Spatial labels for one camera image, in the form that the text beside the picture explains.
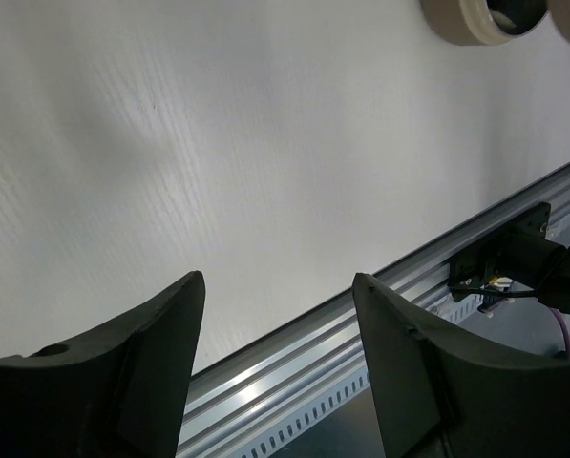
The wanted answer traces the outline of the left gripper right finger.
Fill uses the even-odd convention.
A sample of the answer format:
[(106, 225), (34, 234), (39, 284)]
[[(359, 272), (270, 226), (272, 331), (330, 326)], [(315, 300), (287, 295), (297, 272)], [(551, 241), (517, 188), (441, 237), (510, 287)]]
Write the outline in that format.
[(353, 298), (389, 457), (570, 457), (570, 361), (494, 343), (369, 274)]

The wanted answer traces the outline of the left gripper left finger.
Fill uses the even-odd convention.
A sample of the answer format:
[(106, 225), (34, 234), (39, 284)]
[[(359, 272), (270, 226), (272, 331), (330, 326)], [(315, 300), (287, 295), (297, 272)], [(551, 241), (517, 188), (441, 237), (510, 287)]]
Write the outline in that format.
[(86, 332), (0, 358), (0, 457), (173, 457), (205, 301), (200, 271)]

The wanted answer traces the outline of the grey steel lunch box container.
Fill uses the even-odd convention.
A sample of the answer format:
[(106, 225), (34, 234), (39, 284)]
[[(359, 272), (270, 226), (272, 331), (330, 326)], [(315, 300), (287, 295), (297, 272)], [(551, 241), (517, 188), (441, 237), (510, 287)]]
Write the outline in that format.
[(547, 14), (545, 1), (424, 0), (432, 31), (456, 46), (499, 46), (532, 31)]

